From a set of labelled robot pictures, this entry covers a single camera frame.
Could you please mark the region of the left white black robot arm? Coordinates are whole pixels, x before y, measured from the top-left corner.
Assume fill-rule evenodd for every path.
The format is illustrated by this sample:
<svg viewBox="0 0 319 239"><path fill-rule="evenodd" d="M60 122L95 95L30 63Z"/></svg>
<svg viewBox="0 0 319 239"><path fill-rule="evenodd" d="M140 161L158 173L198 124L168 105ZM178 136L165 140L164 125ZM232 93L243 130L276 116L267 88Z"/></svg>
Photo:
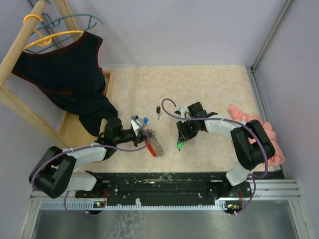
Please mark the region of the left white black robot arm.
<svg viewBox="0 0 319 239"><path fill-rule="evenodd" d="M149 145L153 134L145 130L144 121L138 116L131 118L131 127L123 129L119 118L107 121L102 132L93 143L70 149L60 149L52 146L42 156L29 176L29 182L35 191L41 191L52 199L60 197L65 192L86 191L94 198L104 191L102 183L92 172L74 170L91 162L101 162L109 159L119 151L119 144L131 142L134 151L141 150L139 144Z"/></svg>

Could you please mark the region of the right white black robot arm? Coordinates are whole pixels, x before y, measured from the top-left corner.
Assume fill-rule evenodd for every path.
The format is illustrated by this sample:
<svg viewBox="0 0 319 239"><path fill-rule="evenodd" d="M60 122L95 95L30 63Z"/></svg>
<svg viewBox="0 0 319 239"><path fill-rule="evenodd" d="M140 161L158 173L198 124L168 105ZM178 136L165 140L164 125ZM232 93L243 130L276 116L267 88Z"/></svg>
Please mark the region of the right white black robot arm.
<svg viewBox="0 0 319 239"><path fill-rule="evenodd" d="M257 120L240 122L223 118L215 112L208 113L200 102L188 107L176 107L175 114L182 117L176 123L177 148L197 136L198 132L216 133L232 140L237 162L226 173L223 193L234 197L240 192L240 184L246 181L258 165L275 155L275 148Z"/></svg>

